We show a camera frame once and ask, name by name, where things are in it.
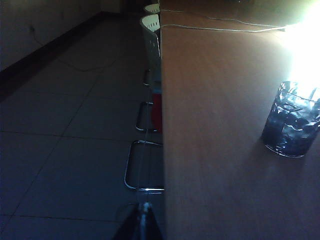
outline glass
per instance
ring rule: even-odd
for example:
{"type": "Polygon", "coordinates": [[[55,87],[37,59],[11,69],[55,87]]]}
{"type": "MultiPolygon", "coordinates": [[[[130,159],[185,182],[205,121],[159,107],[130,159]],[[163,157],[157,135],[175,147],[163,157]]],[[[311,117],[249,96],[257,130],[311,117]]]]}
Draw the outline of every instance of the glass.
{"type": "Polygon", "coordinates": [[[282,82],[262,133],[263,143],[277,154],[299,158],[320,130],[320,88],[282,82]]]}

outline wooden table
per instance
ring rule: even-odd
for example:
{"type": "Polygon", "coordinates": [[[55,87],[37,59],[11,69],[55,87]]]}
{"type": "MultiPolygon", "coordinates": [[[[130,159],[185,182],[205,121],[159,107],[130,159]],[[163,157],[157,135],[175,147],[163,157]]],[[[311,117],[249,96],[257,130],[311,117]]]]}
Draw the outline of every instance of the wooden table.
{"type": "MultiPolygon", "coordinates": [[[[235,3],[163,0],[161,9],[275,23],[235,3]]],[[[161,23],[257,29],[173,12],[161,23]]],[[[290,74],[286,33],[163,27],[161,38],[167,239],[320,239],[320,137],[298,159],[260,140],[290,74]]]]}

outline red cushion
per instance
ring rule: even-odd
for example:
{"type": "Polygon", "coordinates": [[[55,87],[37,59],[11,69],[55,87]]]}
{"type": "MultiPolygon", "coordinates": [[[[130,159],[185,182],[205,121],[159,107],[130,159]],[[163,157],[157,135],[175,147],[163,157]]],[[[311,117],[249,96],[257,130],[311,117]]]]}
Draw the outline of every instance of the red cushion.
{"type": "Polygon", "coordinates": [[[151,111],[151,121],[155,129],[162,133],[162,95],[160,93],[152,94],[153,105],[151,111]]]}

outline wire on floor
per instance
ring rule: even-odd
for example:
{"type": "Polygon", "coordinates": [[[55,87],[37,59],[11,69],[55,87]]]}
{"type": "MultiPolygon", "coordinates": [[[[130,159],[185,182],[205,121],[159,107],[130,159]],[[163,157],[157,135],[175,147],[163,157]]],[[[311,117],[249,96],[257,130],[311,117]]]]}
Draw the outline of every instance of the wire on floor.
{"type": "MultiPolygon", "coordinates": [[[[33,35],[34,41],[35,41],[37,44],[39,44],[41,47],[44,47],[44,46],[45,46],[43,43],[41,43],[41,42],[37,39],[35,32],[33,32],[32,35],[33,35]]],[[[64,61],[64,60],[61,60],[60,58],[58,58],[57,60],[58,60],[58,62],[66,65],[66,66],[68,66],[69,68],[72,68],[72,69],[74,69],[75,71],[83,72],[83,73],[84,73],[84,72],[93,72],[93,71],[96,71],[96,70],[103,70],[104,68],[106,68],[106,67],[108,67],[108,66],[110,65],[110,63],[109,63],[109,64],[106,64],[106,65],[104,65],[104,66],[98,66],[98,67],[92,67],[92,68],[88,68],[88,69],[82,69],[82,68],[77,67],[77,66],[75,66],[75,65],[72,65],[72,64],[70,64],[70,63],[68,63],[68,62],[66,62],[66,61],[64,61]]]]}

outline wall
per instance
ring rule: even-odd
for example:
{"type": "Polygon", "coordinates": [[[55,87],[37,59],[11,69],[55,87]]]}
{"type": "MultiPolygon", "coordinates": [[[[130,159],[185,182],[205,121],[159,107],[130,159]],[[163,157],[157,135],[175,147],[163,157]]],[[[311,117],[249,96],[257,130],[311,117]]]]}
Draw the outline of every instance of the wall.
{"type": "Polygon", "coordinates": [[[109,13],[121,13],[124,9],[124,0],[101,0],[101,10],[109,13]]]}
{"type": "Polygon", "coordinates": [[[0,71],[101,11],[100,0],[0,0],[0,71]]]}
{"type": "Polygon", "coordinates": [[[154,3],[155,0],[126,0],[126,10],[132,13],[144,11],[144,6],[154,3]]]}

